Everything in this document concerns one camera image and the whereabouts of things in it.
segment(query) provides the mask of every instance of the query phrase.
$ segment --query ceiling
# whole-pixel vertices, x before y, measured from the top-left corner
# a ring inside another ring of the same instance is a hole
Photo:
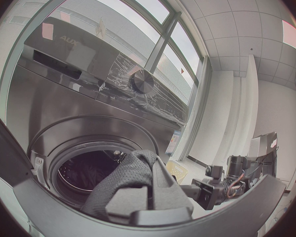
[[[296,49],[283,43],[282,19],[294,25],[278,0],[180,0],[194,20],[214,70],[245,77],[248,54],[258,79],[295,89]]]

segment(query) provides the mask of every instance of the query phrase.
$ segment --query washing machine drum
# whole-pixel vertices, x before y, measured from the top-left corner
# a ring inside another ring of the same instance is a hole
[[[89,193],[113,172],[124,156],[120,151],[87,152],[62,164],[58,176],[69,189]]]

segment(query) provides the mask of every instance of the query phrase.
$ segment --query robotic arm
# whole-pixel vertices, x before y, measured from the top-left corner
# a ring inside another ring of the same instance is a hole
[[[264,155],[259,156],[258,154],[257,157],[230,156],[227,160],[227,171],[223,180],[222,166],[209,165],[205,170],[205,175],[209,178],[193,179],[191,185],[181,185],[180,187],[203,209],[212,210],[214,205],[220,205],[222,202],[243,195],[257,183],[261,175],[269,174],[275,177],[276,133],[269,133],[258,138],[261,138],[262,142],[266,142]]]

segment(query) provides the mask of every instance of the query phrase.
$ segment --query wire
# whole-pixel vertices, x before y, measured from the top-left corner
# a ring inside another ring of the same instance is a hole
[[[272,162],[265,162],[265,163],[263,161],[262,162],[253,161],[253,162],[260,163],[262,165],[272,165],[273,163],[275,163],[276,159],[277,159],[277,155],[275,156],[274,161],[272,161]]]
[[[256,167],[256,169],[254,171],[252,171],[250,174],[248,174],[247,176],[252,175],[254,172],[256,172],[258,170],[258,168],[261,166],[261,163]]]
[[[252,171],[250,174],[248,174],[247,176],[250,176],[252,175],[254,172],[256,172],[258,170],[258,168],[261,166],[261,165],[272,165],[273,163],[275,163],[276,159],[277,159],[277,155],[275,156],[274,160],[272,162],[266,162],[264,163],[264,160],[268,157],[268,155],[266,155],[264,157],[264,159],[261,161],[261,162],[258,162],[258,161],[253,161],[255,163],[259,163],[259,165],[256,167],[256,169],[254,171]]]
[[[243,178],[244,175],[245,175],[245,172],[242,172],[242,174],[241,174],[236,180],[234,180],[234,181],[231,183],[231,185],[229,186],[229,188],[228,188],[228,190],[227,190],[227,193],[226,193],[227,198],[233,198],[233,197],[236,195],[236,191],[232,194],[232,196],[229,196],[229,192],[230,192],[231,188],[232,188],[236,183],[238,183],[238,182],[241,180],[241,178]]]

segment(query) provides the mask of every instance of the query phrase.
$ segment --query control knob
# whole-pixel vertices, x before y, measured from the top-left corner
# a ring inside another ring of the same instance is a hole
[[[149,93],[154,86],[152,75],[144,69],[136,71],[133,75],[135,89],[139,93]]]

